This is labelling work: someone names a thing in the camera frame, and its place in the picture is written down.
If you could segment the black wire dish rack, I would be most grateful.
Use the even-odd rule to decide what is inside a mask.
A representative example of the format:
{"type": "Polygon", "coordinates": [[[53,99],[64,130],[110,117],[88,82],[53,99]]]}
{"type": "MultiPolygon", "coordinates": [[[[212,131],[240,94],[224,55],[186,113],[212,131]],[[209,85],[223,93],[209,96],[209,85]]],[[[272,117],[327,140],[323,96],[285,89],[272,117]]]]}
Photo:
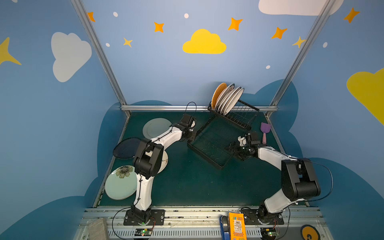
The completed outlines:
{"type": "Polygon", "coordinates": [[[188,141],[188,147],[219,170],[234,157],[225,150],[230,143],[239,144],[238,137],[246,137],[247,145],[260,145],[252,125],[260,109],[238,100],[227,115],[221,115],[208,106],[210,118],[197,131],[196,138],[188,141]]]}

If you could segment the white plate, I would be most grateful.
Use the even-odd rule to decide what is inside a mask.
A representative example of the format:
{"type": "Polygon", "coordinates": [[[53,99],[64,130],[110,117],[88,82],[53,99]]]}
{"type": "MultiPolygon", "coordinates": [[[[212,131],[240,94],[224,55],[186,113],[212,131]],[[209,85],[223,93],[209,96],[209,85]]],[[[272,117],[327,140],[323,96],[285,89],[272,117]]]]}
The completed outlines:
{"type": "Polygon", "coordinates": [[[240,97],[242,96],[242,94],[243,94],[243,92],[244,92],[244,88],[242,88],[241,90],[240,90],[240,92],[238,92],[238,94],[235,96],[235,99],[233,100],[233,102],[232,102],[232,104],[231,104],[231,106],[230,106],[230,108],[229,108],[229,110],[231,111],[232,109],[233,109],[233,107],[236,105],[236,103],[237,103],[237,101],[240,99],[240,97]]]}

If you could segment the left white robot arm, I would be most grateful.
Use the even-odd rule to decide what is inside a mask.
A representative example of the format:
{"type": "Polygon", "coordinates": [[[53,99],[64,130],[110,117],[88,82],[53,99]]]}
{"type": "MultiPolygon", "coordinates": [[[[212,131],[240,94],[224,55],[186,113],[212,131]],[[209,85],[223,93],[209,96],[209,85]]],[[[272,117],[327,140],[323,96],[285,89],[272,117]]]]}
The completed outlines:
{"type": "Polygon", "coordinates": [[[167,131],[152,139],[143,139],[134,158],[137,176],[135,200],[128,211],[128,216],[139,224],[146,224],[151,217],[152,188],[155,176],[159,173],[165,150],[183,139],[194,140],[196,137],[196,118],[184,114],[182,119],[170,125],[167,131]]]}

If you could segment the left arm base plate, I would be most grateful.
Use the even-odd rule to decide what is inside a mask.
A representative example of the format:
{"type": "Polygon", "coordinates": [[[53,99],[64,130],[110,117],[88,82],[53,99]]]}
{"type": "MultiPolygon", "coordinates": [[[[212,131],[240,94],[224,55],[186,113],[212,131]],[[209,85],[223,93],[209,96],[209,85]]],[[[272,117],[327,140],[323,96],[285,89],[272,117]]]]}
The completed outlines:
{"type": "Polygon", "coordinates": [[[127,210],[124,226],[149,226],[155,224],[156,226],[162,226],[165,220],[165,210],[163,209],[151,209],[145,212],[134,209],[127,210]]]}

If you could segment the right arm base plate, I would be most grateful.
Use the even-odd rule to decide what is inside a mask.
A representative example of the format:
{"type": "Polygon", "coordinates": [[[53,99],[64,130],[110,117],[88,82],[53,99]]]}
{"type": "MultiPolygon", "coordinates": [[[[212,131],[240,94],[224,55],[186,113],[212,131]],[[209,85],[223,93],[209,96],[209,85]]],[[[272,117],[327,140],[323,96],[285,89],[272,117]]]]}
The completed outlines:
{"type": "Polygon", "coordinates": [[[282,213],[269,213],[265,208],[251,209],[243,207],[240,212],[244,215],[246,225],[283,225],[282,213]]]}

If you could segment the woven bamboo plate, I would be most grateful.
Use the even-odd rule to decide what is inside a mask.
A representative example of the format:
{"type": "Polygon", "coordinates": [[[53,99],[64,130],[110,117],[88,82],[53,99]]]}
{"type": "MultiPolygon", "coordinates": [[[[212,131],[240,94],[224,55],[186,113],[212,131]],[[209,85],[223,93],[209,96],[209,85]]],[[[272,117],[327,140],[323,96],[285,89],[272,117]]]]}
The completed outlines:
{"type": "Polygon", "coordinates": [[[215,90],[214,94],[213,94],[213,97],[212,97],[212,101],[211,101],[211,108],[214,109],[216,107],[216,104],[217,104],[217,100],[220,96],[220,94],[226,89],[227,87],[227,84],[226,83],[221,83],[215,90]]]}

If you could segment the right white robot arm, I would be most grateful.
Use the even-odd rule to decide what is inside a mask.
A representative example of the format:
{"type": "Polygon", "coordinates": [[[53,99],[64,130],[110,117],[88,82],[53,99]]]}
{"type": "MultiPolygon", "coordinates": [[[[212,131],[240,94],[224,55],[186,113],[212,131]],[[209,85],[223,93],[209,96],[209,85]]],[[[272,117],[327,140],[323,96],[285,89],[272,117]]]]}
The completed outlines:
{"type": "Polygon", "coordinates": [[[256,139],[255,133],[239,136],[226,150],[240,160],[258,158],[281,171],[281,189],[265,199],[257,210],[258,221],[267,225],[281,217],[284,209],[321,194],[320,184],[312,162],[284,154],[265,141],[256,139]]]}

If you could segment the green-rimmed Hao Wei plate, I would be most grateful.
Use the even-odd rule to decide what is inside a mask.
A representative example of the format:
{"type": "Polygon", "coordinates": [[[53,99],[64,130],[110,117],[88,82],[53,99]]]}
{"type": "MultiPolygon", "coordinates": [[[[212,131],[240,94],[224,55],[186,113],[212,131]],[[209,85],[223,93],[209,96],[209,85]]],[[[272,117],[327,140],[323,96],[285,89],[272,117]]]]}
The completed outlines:
{"type": "Polygon", "coordinates": [[[218,112],[219,111],[219,106],[221,104],[221,102],[224,100],[224,98],[226,97],[226,95],[232,91],[235,87],[235,84],[231,84],[229,85],[228,87],[226,87],[222,92],[221,94],[219,95],[218,97],[218,100],[217,100],[217,103],[216,103],[216,106],[215,106],[215,111],[218,112]]]}

